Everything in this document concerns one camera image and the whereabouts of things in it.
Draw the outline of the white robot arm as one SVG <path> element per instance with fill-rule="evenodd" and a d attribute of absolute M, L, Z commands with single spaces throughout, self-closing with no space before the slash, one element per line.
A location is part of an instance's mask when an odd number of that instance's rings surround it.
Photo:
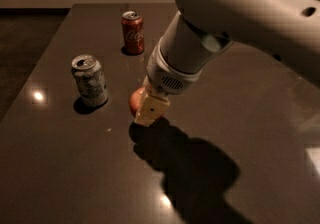
<path fill-rule="evenodd" d="M 177 13 L 150 55 L 135 122 L 148 127 L 196 82 L 206 63 L 239 42 L 311 83 L 320 80 L 319 0 L 175 0 Z"/>

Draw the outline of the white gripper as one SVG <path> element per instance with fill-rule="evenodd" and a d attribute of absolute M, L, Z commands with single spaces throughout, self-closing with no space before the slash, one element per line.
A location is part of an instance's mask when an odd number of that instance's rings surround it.
<path fill-rule="evenodd" d="M 195 74 L 187 74 L 170 67 L 162 56 L 160 44 L 157 44 L 147 64 L 147 76 L 142 83 L 145 92 L 134 122 L 149 127 L 162 117 L 170 106 L 167 97 L 160 97 L 147 92 L 150 90 L 150 85 L 159 93 L 179 95 L 195 83 L 200 74 L 201 71 Z"/>

